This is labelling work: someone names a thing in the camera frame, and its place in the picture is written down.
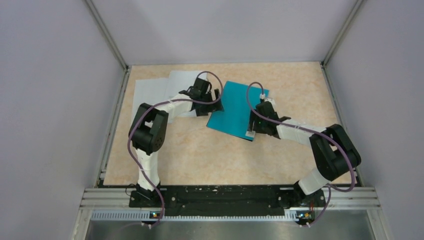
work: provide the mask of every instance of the black mounting plate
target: black mounting plate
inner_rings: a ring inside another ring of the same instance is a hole
[[[295,202],[293,185],[163,185],[160,192],[167,216],[283,216],[290,207],[325,204],[324,192],[314,193],[308,202]],[[138,191],[131,192],[130,208],[160,208]]]

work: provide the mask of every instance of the white wall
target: white wall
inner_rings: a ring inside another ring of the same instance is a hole
[[[424,1],[367,1],[328,67],[395,239],[423,239]]]
[[[70,238],[122,77],[81,0],[1,1],[1,239]]]
[[[355,0],[94,0],[130,65],[321,61]]]

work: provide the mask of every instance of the wooden table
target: wooden table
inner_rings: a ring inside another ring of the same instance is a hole
[[[172,70],[208,70],[217,74],[223,84],[226,81],[242,84],[258,81],[269,89],[280,117],[288,116],[324,127],[337,122],[318,62],[133,66],[104,185],[137,182],[138,166],[127,151],[135,82],[166,78]],[[214,88],[219,87],[212,75],[209,74],[208,79]],[[158,156],[162,185],[293,184],[315,167],[312,151],[304,145],[264,134],[257,134],[250,142],[207,128],[208,119],[208,116],[177,117],[168,125]],[[345,174],[334,182],[350,183],[350,180],[349,174]]]

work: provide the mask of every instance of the table surface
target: table surface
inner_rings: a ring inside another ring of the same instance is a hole
[[[137,182],[138,166],[127,150],[135,83],[142,79],[166,78],[172,70],[208,70],[217,74],[223,84],[233,81],[248,85],[258,81],[269,89],[269,97],[274,98],[280,117],[323,127],[337,123],[319,62],[133,66],[104,185]],[[208,79],[214,88],[219,87],[212,75],[209,74]],[[162,185],[293,184],[315,167],[312,150],[307,146],[264,134],[247,141],[206,127],[208,119],[208,116],[176,117],[167,126],[165,142],[158,154]],[[347,173],[333,182],[350,181]]]

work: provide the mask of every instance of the blue book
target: blue book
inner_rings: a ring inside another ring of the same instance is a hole
[[[221,98],[224,111],[213,112],[207,122],[207,127],[233,135],[242,139],[253,141],[252,136],[246,136],[249,125],[249,116],[251,109],[246,101],[246,91],[248,86],[245,84],[227,81],[224,86]],[[266,96],[270,91],[264,90]],[[259,95],[261,89],[251,87],[249,90],[250,104],[255,107],[260,103]]]

